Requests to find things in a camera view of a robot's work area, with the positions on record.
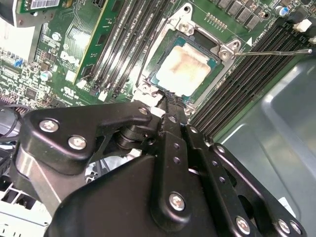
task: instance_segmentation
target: capacitor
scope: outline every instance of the capacitor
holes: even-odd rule
[[[288,7],[277,6],[275,8],[275,13],[279,17],[284,17],[288,14]]]
[[[51,37],[55,41],[61,41],[61,35],[58,32],[54,32]]]
[[[44,71],[40,74],[39,78],[42,81],[48,81],[53,77],[53,74],[50,71]]]

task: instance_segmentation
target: gray metal panel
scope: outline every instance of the gray metal panel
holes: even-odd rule
[[[316,233],[316,59],[297,64],[220,142]]]

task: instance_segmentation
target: white connector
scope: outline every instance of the white connector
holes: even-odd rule
[[[306,32],[306,30],[312,25],[309,19],[304,19],[300,23],[293,26],[293,29],[299,32]]]
[[[316,44],[316,36],[314,36],[313,38],[310,38],[308,41],[312,44]]]

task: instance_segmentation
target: sticker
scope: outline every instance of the sticker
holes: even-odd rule
[[[291,208],[290,204],[287,202],[286,198],[285,197],[281,197],[279,200],[278,200],[282,206],[285,207],[285,209],[292,214],[292,216],[294,216],[296,218],[296,215],[293,211],[293,209]]]
[[[73,71],[68,70],[65,80],[70,81],[71,83],[74,83],[75,79],[76,79],[76,73],[74,73]]]
[[[59,0],[33,0],[31,3],[31,9],[53,7],[58,5]]]

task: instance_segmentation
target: label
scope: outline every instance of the label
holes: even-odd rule
[[[293,209],[291,208],[290,204],[287,202],[286,198],[285,197],[281,197],[279,200],[278,200],[282,206],[285,207],[285,209],[292,214],[292,216],[294,216],[296,218],[296,215],[293,211]]]
[[[59,0],[32,0],[31,9],[54,7],[59,5]]]
[[[48,46],[56,49],[56,50],[59,50],[60,49],[60,43],[56,42],[55,40],[53,40],[52,38],[46,36],[46,35],[42,35],[41,36],[41,41],[43,43],[46,43]]]

